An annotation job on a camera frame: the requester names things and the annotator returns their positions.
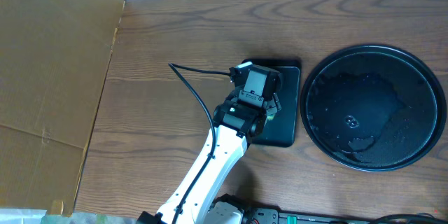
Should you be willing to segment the brown cardboard panel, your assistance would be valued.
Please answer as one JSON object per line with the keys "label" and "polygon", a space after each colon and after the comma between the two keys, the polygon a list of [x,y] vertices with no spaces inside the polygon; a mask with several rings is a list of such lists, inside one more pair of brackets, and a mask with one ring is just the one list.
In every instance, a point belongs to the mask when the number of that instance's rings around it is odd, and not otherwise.
{"label": "brown cardboard panel", "polygon": [[69,215],[124,0],[1,0],[1,207]]}

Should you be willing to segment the black rectangular water tray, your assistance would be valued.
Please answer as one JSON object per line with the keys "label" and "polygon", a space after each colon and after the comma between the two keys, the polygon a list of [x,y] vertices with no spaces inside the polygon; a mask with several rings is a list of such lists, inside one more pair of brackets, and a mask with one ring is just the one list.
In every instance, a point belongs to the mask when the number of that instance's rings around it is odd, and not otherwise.
{"label": "black rectangular water tray", "polygon": [[275,69],[283,74],[281,89],[277,92],[281,110],[269,119],[262,134],[251,140],[252,144],[286,148],[295,140],[298,121],[301,62],[299,59],[249,58],[242,63],[252,62],[263,67]]}

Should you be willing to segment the green scouring sponge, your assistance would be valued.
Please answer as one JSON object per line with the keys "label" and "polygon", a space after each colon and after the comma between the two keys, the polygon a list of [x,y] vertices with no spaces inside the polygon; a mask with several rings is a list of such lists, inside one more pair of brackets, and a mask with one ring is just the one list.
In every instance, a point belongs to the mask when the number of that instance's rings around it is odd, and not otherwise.
{"label": "green scouring sponge", "polygon": [[267,115],[266,116],[266,121],[272,121],[274,119],[274,117],[275,117],[275,113]]}

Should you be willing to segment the black round tray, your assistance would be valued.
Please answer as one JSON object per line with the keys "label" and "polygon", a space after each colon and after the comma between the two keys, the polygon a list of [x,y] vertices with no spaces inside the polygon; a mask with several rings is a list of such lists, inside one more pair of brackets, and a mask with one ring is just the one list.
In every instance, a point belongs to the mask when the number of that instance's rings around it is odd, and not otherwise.
{"label": "black round tray", "polygon": [[334,52],[302,88],[302,122],[333,160],[367,172],[401,169],[441,138],[447,103],[439,80],[418,57],[390,45]]}

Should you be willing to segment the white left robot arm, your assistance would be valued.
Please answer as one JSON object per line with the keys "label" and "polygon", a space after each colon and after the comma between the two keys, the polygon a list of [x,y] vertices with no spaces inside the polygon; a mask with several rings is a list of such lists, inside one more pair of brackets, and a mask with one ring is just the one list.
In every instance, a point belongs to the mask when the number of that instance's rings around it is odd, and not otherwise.
{"label": "white left robot arm", "polygon": [[280,110],[275,92],[258,96],[234,90],[216,107],[205,144],[179,187],[156,214],[144,211],[136,223],[250,223],[252,210],[244,203],[215,197],[250,140]]}

